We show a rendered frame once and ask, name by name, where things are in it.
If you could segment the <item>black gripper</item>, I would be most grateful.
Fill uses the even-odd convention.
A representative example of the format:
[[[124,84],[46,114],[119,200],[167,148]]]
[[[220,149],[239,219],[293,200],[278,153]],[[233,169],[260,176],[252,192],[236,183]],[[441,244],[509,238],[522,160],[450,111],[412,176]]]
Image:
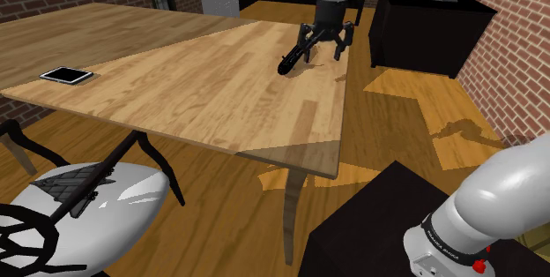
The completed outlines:
[[[341,53],[353,43],[354,23],[347,21],[343,24],[346,13],[346,1],[332,2],[326,0],[316,0],[315,24],[302,23],[299,32],[299,46],[304,55],[304,63],[308,64],[310,52],[313,46],[318,42],[318,37],[323,31],[320,40],[333,40],[337,43],[334,53],[334,59],[339,60]],[[341,39],[339,33],[345,30],[344,39]]]

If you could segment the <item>long black tool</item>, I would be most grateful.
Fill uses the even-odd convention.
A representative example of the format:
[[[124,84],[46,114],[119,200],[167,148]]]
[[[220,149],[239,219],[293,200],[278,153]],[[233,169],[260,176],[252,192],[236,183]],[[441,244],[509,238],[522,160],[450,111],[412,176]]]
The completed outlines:
[[[300,45],[295,45],[286,56],[282,57],[282,61],[278,66],[278,74],[287,75],[287,73],[298,63],[303,54],[304,49]]]

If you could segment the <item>black cabinet with grey lamp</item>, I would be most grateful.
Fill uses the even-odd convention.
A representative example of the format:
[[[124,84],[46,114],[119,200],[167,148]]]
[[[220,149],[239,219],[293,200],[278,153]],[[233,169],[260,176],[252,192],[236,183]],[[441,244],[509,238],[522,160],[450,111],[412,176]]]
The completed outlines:
[[[371,66],[455,78],[496,10],[476,0],[378,0]]]

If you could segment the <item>wooden table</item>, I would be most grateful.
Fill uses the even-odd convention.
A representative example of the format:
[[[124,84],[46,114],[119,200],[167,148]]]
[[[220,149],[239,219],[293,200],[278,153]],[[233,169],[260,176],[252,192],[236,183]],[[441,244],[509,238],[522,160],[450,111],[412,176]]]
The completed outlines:
[[[286,262],[307,175],[334,179],[347,54],[329,42],[308,64],[277,72],[294,24],[85,4],[0,23],[0,94],[288,171]],[[76,85],[40,79],[57,67],[93,72]]]

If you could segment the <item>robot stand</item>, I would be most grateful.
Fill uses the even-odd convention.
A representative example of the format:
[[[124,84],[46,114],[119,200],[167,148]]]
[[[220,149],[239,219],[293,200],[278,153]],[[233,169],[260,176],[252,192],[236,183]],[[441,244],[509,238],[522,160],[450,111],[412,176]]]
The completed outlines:
[[[550,277],[515,240],[550,200],[540,165],[484,165],[451,195],[392,162],[309,237],[298,277]]]

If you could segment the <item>black tablet with white frame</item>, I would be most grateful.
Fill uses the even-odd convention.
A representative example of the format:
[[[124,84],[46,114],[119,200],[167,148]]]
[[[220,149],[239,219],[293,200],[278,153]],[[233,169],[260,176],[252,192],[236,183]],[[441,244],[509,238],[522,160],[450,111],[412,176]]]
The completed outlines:
[[[60,66],[42,73],[39,78],[65,85],[76,85],[93,76],[93,72]]]

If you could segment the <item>white chair with black frame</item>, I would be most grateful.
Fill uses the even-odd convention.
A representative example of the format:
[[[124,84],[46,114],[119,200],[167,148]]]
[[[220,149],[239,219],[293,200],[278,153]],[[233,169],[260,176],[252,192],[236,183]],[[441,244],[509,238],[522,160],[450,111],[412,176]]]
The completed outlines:
[[[109,277],[105,268],[146,232],[168,192],[184,201],[175,173],[142,131],[101,162],[70,164],[27,136],[13,119],[0,137],[55,168],[10,203],[0,203],[0,277]]]

